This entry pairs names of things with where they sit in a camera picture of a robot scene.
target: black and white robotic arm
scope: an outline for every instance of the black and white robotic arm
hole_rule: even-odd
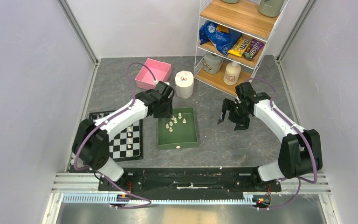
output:
[[[173,95],[172,87],[159,82],[153,90],[138,93],[135,96],[134,103],[131,101],[114,113],[94,122],[89,119],[83,120],[75,136],[72,146],[73,153],[77,153],[79,146],[92,130],[105,123],[86,142],[79,154],[79,160],[83,162],[83,165],[89,166],[92,170],[98,171],[112,181],[119,180],[124,170],[109,156],[110,140],[127,126],[147,116],[153,115],[154,118],[171,117]]]
[[[311,146],[317,170],[322,168],[322,153],[320,136],[314,129],[306,130],[286,116],[273,104],[271,108],[270,96],[266,93],[256,93],[250,82],[236,86],[238,95],[235,101],[225,99],[218,124],[223,122],[226,111],[228,119],[236,124],[235,130],[249,128],[249,115],[263,121],[281,142],[278,160],[258,167],[258,175],[264,182],[280,179],[294,178],[312,172],[312,162],[307,150],[303,150],[304,141],[295,130],[300,130]]]

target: paper towel roll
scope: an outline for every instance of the paper towel roll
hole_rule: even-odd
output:
[[[189,71],[180,71],[175,76],[176,94],[187,99],[193,94],[194,76]]]

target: wooden shelf board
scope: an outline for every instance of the wooden shelf board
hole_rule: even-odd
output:
[[[215,46],[212,44],[212,42],[207,42],[207,43],[204,43],[202,45],[199,45],[199,47],[201,49],[205,49],[205,50],[209,50],[213,53],[216,53],[220,56],[224,56],[222,53],[220,53],[216,48]],[[239,62],[243,65],[246,65],[252,69],[254,69],[256,67],[256,64],[257,62],[259,61],[260,59],[260,55],[262,54],[262,51],[264,50],[264,47],[259,51],[259,53],[257,53],[256,57],[253,59],[253,61],[248,61],[246,60],[244,57],[238,57],[238,56],[235,56],[235,55],[232,55],[232,54],[228,54],[227,56],[224,56],[228,59],[231,59],[233,61],[236,61],[236,62]]]
[[[227,63],[223,63],[220,67],[220,70],[216,74],[209,74],[203,68],[201,68],[195,78],[213,87],[216,87],[219,90],[224,91],[232,96],[236,96],[235,87],[246,79],[250,78],[251,74],[241,70],[237,83],[235,85],[227,85],[223,81],[226,66]]]
[[[264,16],[259,13],[258,7],[258,4],[246,0],[235,4],[212,0],[200,16],[266,41],[278,16]]]

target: green tray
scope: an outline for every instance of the green tray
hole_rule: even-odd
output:
[[[182,113],[182,119],[178,119],[178,113]],[[173,109],[173,115],[177,123],[173,124],[172,132],[165,128],[165,125],[172,121],[170,118],[158,119],[158,148],[196,148],[198,147],[197,129],[195,127],[194,110],[191,107]]]

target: pink bin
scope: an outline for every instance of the pink bin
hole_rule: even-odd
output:
[[[145,65],[149,67],[158,81],[168,81],[169,76],[172,73],[171,64],[165,62],[159,62],[148,58],[145,62]],[[135,77],[135,82],[139,88],[145,90],[154,89],[154,87],[156,87],[150,72],[143,66],[138,75]]]

